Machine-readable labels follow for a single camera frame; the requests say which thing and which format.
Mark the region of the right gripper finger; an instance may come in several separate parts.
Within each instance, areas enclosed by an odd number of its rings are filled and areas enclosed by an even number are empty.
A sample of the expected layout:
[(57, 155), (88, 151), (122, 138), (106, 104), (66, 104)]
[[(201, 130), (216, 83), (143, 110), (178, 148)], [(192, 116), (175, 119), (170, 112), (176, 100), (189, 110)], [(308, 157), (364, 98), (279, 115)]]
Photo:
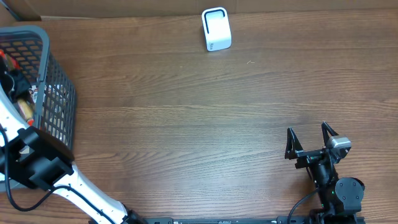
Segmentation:
[(292, 128), (287, 129), (286, 159), (297, 159), (303, 153), (303, 148)]
[(323, 142), (326, 146), (328, 140), (333, 136), (337, 136), (338, 133), (326, 121), (322, 122), (321, 128), (323, 134)]

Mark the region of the orange spaghetti package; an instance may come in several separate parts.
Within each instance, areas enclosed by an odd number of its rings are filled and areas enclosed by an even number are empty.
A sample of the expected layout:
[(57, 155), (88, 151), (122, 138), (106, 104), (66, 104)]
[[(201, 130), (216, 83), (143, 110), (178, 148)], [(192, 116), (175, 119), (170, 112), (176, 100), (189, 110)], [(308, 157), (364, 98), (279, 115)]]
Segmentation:
[[(9, 71), (18, 69), (22, 72), (17, 61), (14, 58), (12, 58), (10, 55), (6, 54), (3, 50), (1, 50), (1, 62), (4, 62), (6, 64), (6, 67), (8, 68)], [(33, 109), (34, 102), (31, 98), (31, 94), (28, 96), (28, 99), (23, 100), (22, 98), (20, 98), (17, 100), (16, 103), (13, 104), (16, 104), (19, 114), (21, 115), (23, 120), (26, 121), (29, 126), (32, 126), (34, 123), (34, 109)]]

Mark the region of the beige brown snack pouch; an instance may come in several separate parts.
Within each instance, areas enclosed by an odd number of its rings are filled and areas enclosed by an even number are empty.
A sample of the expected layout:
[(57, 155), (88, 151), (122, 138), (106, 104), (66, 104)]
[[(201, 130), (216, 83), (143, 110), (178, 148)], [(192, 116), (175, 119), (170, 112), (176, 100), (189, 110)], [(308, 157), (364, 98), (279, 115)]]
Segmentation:
[(54, 126), (60, 127), (64, 125), (66, 107), (66, 90), (63, 85), (45, 86), (42, 100), (42, 116), (44, 124), (52, 123)]

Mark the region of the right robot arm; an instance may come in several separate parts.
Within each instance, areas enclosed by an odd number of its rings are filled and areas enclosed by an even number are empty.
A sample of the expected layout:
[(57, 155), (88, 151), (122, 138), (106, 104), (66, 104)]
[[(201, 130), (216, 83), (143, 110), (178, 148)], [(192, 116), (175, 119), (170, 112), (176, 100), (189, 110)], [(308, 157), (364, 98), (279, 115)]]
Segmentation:
[[(287, 223), (364, 223), (357, 213), (362, 210), (365, 185), (354, 177), (338, 176), (335, 165), (344, 159), (352, 146), (344, 135), (338, 134), (328, 123), (321, 125), (324, 146), (305, 151), (292, 128), (287, 129), (285, 158), (295, 160), (296, 169), (306, 169), (315, 190), (300, 199), (286, 217)], [(318, 195), (320, 208), (312, 209), (306, 217), (297, 217), (297, 207)]]

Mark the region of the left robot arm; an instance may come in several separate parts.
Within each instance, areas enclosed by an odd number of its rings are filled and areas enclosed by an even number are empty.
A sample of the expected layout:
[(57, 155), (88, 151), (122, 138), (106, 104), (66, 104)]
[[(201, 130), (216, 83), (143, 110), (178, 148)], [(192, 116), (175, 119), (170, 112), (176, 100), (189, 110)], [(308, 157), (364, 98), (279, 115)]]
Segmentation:
[[(84, 211), (93, 223), (144, 223), (137, 213), (89, 181), (64, 143), (30, 125), (15, 109), (12, 101), (29, 92), (18, 86), (25, 82), (17, 64), (1, 62), (1, 173), (9, 203), (28, 212), (56, 194)], [(46, 194), (31, 207), (22, 207), (12, 196), (12, 180)]]

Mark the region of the white barcode scanner stand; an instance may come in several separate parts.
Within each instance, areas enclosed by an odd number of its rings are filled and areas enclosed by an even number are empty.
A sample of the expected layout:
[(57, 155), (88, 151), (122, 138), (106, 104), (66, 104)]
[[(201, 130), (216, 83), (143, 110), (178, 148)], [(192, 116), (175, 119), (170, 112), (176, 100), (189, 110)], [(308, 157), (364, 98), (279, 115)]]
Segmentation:
[(206, 9), (201, 14), (206, 49), (209, 52), (231, 47), (232, 36), (228, 13), (223, 7)]

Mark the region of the grey plastic shopping basket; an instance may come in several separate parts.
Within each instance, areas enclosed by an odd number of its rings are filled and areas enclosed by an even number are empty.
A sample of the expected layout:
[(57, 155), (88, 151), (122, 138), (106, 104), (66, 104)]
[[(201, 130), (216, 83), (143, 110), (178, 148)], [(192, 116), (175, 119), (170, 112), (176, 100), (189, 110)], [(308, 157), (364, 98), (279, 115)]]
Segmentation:
[(37, 26), (1, 28), (1, 191), (72, 175), (76, 90)]

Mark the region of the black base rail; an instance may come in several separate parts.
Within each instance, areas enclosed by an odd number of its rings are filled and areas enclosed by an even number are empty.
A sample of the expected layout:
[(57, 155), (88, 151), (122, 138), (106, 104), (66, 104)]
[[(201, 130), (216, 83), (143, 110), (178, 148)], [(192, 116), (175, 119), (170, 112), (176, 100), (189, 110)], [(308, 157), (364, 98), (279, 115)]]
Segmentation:
[[(242, 219), (173, 219), (173, 218), (145, 218), (144, 223), (147, 224), (287, 224), (287, 217), (279, 216), (277, 218), (242, 218)], [(305, 216), (294, 216), (291, 218), (291, 224), (308, 224), (315, 223), (311, 222), (309, 217)], [(357, 222), (354, 220), (350, 221), (325, 221), (325, 223), (359, 223), (365, 224), (364, 217), (358, 217)]]

